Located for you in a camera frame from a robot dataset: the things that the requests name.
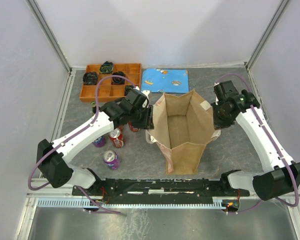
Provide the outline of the brown canvas tote bag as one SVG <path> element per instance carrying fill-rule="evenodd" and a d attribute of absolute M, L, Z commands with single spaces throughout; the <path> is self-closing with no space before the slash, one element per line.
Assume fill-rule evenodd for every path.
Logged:
<path fill-rule="evenodd" d="M 212 106 L 195 90 L 181 96 L 164 93 L 153 105 L 152 121 L 145 138 L 159 147 L 168 175 L 197 174 L 205 148 L 221 134 Z"/>

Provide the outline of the green glass bottle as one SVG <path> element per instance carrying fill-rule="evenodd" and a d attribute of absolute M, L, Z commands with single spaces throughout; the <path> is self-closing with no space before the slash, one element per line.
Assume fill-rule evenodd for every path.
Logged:
<path fill-rule="evenodd" d="M 92 102 L 90 103 L 90 105 L 91 105 L 91 109 L 92 109 L 92 114 L 95 115 L 96 112 L 97 112 L 97 104 L 96 104 L 95 101 L 92 101 Z"/>

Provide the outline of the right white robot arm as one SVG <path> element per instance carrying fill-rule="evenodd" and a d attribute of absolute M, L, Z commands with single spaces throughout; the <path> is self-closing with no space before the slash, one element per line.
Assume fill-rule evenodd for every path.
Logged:
<path fill-rule="evenodd" d="M 237 189 L 256 193 L 263 201 L 294 193 L 298 198 L 300 162 L 284 150 L 266 122 L 253 93 L 238 92 L 232 81 L 216 83 L 216 101 L 211 104 L 215 129 L 225 129 L 238 123 L 252 143 L 262 165 L 262 173 L 232 170 L 219 183 L 221 193 L 232 195 Z"/>

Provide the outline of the red coke can back right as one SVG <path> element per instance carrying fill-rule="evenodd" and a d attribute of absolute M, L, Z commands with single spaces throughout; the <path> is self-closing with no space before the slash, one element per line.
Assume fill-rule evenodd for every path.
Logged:
<path fill-rule="evenodd" d="M 140 130 L 139 128 L 134 127 L 131 122 L 128 122 L 128 126 L 132 132 L 138 132 Z"/>

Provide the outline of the red coke can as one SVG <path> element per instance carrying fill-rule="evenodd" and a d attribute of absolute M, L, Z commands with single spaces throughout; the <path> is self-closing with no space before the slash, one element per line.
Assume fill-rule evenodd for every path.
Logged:
<path fill-rule="evenodd" d="M 122 148 L 124 146 L 124 136 L 120 128 L 113 129 L 109 132 L 108 136 L 116 148 Z"/>
<path fill-rule="evenodd" d="M 138 132 L 140 130 L 139 128 L 134 127 L 131 122 L 128 122 L 128 126 L 132 132 Z"/>

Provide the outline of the dark rolled sock right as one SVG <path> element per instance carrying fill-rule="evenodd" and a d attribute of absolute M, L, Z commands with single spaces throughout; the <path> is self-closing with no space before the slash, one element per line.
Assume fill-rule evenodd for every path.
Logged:
<path fill-rule="evenodd" d="M 139 90 L 132 85 L 126 85 L 124 88 L 124 96 L 125 97 L 133 97 L 139 94 Z"/>

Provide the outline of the red coke can front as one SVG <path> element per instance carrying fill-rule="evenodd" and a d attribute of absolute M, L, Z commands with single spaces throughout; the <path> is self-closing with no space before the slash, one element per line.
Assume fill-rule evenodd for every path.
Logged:
<path fill-rule="evenodd" d="M 124 136 L 120 128 L 113 129 L 109 132 L 108 136 L 116 148 L 122 148 L 124 146 Z"/>

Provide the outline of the dark rolled sock middle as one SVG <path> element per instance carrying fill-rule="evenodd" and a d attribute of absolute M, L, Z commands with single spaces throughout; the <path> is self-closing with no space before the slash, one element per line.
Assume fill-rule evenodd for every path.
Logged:
<path fill-rule="evenodd" d="M 112 74 L 112 85 L 124 85 L 126 74 L 122 71 L 116 71 Z"/>

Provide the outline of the blue patterned cloth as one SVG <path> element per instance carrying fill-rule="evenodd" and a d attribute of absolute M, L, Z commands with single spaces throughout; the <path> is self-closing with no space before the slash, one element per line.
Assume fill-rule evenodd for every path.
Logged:
<path fill-rule="evenodd" d="M 148 68 L 142 73 L 140 88 L 151 93 L 185 94 L 189 91 L 188 71 Z"/>

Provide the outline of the purple fanta can left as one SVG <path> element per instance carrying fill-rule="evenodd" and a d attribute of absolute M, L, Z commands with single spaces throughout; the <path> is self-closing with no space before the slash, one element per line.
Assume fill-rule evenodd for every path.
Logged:
<path fill-rule="evenodd" d="M 95 139 L 92 144 L 97 148 L 101 148 L 106 144 L 106 139 L 104 136 L 100 136 L 99 138 Z"/>

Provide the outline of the purple fanta can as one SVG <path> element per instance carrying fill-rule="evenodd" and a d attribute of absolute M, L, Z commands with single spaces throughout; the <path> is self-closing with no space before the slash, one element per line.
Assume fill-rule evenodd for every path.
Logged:
<path fill-rule="evenodd" d="M 97 148 L 101 148 L 106 144 L 106 139 L 104 136 L 100 136 L 99 138 L 95 139 L 92 144 Z"/>
<path fill-rule="evenodd" d="M 120 167 L 118 155 L 113 150 L 107 150 L 103 154 L 103 162 L 111 169 L 116 170 Z"/>

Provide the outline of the purple fanta can front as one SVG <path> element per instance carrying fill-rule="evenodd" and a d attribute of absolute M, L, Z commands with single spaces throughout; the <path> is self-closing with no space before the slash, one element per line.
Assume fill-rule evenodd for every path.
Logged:
<path fill-rule="evenodd" d="M 118 155 L 113 150 L 107 150 L 103 154 L 103 162 L 111 169 L 116 170 L 120 167 Z"/>

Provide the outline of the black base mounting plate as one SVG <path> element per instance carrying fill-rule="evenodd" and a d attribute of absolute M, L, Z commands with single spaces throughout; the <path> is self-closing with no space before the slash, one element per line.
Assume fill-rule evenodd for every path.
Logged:
<path fill-rule="evenodd" d="M 225 180 L 113 179 L 107 178 L 85 190 L 105 197 L 108 204 L 211 204 L 214 197 L 248 197 L 250 192 L 230 187 Z"/>

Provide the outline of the right aluminium corner post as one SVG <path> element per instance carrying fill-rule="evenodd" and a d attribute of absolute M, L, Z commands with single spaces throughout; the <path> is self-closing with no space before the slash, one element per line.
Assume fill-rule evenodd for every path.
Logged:
<path fill-rule="evenodd" d="M 258 41 L 256 47 L 254 48 L 249 60 L 245 64 L 245 68 L 247 70 L 251 70 L 254 64 L 256 63 L 258 57 L 260 56 L 263 48 L 265 47 L 266 43 L 268 42 L 271 34 L 275 30 L 277 24 L 279 23 L 281 17 L 283 16 L 284 12 L 286 11 L 287 7 L 290 4 L 290 0 L 281 0 L 277 9 L 275 10 L 273 16 L 271 17 L 265 31 L 263 32 L 260 40 Z"/>

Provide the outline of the aluminium corner post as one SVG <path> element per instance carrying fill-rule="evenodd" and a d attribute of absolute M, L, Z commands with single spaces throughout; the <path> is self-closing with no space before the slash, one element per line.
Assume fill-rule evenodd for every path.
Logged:
<path fill-rule="evenodd" d="M 258 41 L 256 47 L 254 48 L 249 60 L 245 64 L 245 68 L 247 70 L 251 70 L 254 64 L 256 63 L 258 57 L 260 56 L 263 48 L 265 47 L 266 43 L 268 42 L 271 34 L 275 30 L 277 24 L 279 23 L 281 17 L 283 16 L 284 12 L 286 11 L 287 7 L 290 4 L 290 0 L 281 0 L 277 9 L 275 10 L 273 16 L 271 17 L 265 31 L 263 32 L 260 40 Z"/>
<path fill-rule="evenodd" d="M 66 59 L 53 31 L 51 30 L 50 26 L 47 23 L 47 20 L 40 9 L 39 4 L 36 0 L 26 0 L 27 5 L 31 9 L 34 17 L 36 18 L 37 22 L 39 23 L 42 31 L 44 32 L 47 40 L 49 41 L 51 47 L 53 48 L 54 52 L 56 53 L 58 59 L 62 63 L 63 67 L 67 72 L 72 71 L 72 67 L 70 66 L 68 60 Z"/>

